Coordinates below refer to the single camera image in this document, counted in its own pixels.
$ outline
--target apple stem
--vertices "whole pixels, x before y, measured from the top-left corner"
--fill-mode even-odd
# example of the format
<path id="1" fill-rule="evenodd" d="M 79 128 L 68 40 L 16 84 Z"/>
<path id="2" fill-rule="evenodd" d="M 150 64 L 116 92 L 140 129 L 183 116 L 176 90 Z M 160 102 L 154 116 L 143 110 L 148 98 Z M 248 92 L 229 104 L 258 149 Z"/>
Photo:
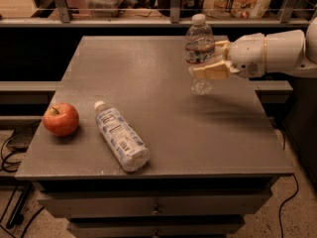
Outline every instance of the apple stem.
<path id="1" fill-rule="evenodd" d="M 59 112 L 56 108 L 52 107 L 52 109 L 56 112 L 56 114 L 59 114 Z"/>

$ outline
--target water bottle cap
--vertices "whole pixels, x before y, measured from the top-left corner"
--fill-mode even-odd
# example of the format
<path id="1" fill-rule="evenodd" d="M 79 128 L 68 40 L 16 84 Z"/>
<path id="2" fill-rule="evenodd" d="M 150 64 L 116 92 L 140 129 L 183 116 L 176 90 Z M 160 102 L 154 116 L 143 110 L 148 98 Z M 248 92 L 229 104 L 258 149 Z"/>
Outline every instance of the water bottle cap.
<path id="1" fill-rule="evenodd" d="M 206 21 L 206 16 L 205 14 L 202 14 L 202 13 L 196 14 L 192 16 L 191 18 L 191 22 L 193 25 L 202 25 L 205 23 L 205 21 Z"/>
<path id="2" fill-rule="evenodd" d="M 94 104 L 94 109 L 97 110 L 97 108 L 101 105 L 105 105 L 106 103 L 102 100 L 99 100 L 97 101 L 95 104 Z"/>

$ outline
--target gray tabletop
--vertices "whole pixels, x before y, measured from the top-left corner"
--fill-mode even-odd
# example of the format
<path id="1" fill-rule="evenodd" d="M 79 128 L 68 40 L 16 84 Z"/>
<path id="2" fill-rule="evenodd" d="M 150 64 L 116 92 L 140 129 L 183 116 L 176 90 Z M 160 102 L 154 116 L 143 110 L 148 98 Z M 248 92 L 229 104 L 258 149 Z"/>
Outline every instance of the gray tabletop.
<path id="1" fill-rule="evenodd" d="M 289 175 L 293 169 L 247 79 L 191 91 L 184 37 L 83 37 L 53 102 L 69 102 L 78 130 L 58 138 L 43 124 L 17 179 L 151 179 Z M 151 151 L 127 174 L 99 133 L 93 105 L 117 107 Z"/>

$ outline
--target drawer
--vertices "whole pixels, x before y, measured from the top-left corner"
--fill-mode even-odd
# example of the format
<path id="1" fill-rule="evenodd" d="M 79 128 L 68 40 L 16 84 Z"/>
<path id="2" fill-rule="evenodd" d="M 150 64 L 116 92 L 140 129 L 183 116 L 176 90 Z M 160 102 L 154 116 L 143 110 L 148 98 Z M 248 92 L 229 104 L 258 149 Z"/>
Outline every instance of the drawer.
<path id="1" fill-rule="evenodd" d="M 56 218 L 177 215 L 245 215 L 255 213 L 271 196 L 261 192 L 41 193 L 38 201 Z"/>
<path id="2" fill-rule="evenodd" d="M 146 217 L 77 220 L 67 230 L 78 238 L 208 237 L 235 233 L 244 225 L 240 216 Z"/>

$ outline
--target clear plastic bottle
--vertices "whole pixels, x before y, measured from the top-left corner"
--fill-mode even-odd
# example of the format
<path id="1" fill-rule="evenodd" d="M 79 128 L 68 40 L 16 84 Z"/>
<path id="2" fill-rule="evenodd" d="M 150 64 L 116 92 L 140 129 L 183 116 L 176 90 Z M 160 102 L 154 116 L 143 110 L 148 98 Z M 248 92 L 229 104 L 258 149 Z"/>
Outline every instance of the clear plastic bottle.
<path id="1" fill-rule="evenodd" d="M 215 40 L 212 29 L 206 24 L 204 14 L 196 14 L 192 17 L 192 26 L 186 34 L 185 57 L 191 66 L 204 66 L 215 55 Z M 209 79 L 195 78 L 192 90 L 200 95 L 212 92 L 212 84 Z"/>
<path id="2" fill-rule="evenodd" d="M 150 158 L 150 151 L 118 109 L 97 101 L 96 122 L 102 136 L 126 172 L 134 172 Z"/>

